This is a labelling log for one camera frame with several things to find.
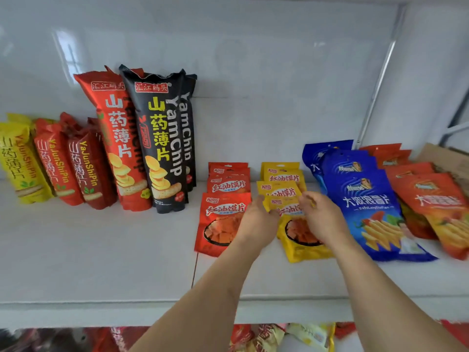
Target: metal frame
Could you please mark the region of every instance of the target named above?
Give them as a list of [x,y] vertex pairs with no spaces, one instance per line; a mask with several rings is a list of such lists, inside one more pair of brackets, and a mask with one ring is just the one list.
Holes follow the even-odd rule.
[[360,129],[360,133],[358,135],[357,140],[354,143],[353,149],[358,149],[363,142],[363,138],[365,137],[366,131],[368,129],[368,125],[370,124],[370,119],[372,118],[373,110],[376,105],[376,100],[378,99],[379,90],[381,89],[381,85],[383,83],[384,76],[386,74],[387,66],[389,65],[389,61],[394,51],[394,47],[396,45],[397,39],[401,34],[402,24],[404,23],[405,14],[407,11],[407,4],[399,4],[396,19],[394,21],[393,33],[391,35],[391,43],[389,44],[389,48],[387,49],[386,56],[384,58],[383,66],[381,67],[381,71],[379,72],[378,80],[376,81],[375,89],[373,91],[372,100],[370,105],[368,106],[368,110],[366,113],[366,117],[363,120],[362,128]]

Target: person's right hand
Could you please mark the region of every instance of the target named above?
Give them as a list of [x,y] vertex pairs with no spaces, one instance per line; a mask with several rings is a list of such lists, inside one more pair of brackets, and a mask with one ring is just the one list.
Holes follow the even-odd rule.
[[330,198],[315,191],[305,191],[299,202],[309,229],[326,246],[333,248],[337,244],[350,242],[352,235],[344,215]]

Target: person's left hand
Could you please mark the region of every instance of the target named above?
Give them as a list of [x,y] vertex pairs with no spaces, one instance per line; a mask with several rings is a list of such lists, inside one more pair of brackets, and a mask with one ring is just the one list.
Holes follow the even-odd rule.
[[263,200],[264,196],[259,195],[249,204],[233,240],[255,249],[257,254],[275,238],[280,219],[277,210],[266,212]]

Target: white wall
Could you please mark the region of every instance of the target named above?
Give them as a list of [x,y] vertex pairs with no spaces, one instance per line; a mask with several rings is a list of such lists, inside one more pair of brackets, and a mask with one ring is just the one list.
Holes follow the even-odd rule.
[[363,145],[402,142],[417,153],[462,100],[451,95],[469,87],[458,84],[468,69],[469,7],[411,5]]

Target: cardboard box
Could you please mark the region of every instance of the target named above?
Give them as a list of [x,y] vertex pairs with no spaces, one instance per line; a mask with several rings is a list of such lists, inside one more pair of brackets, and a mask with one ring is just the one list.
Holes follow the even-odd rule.
[[440,173],[449,172],[454,181],[469,197],[469,156],[448,148],[426,143],[417,157],[417,162],[432,162]]

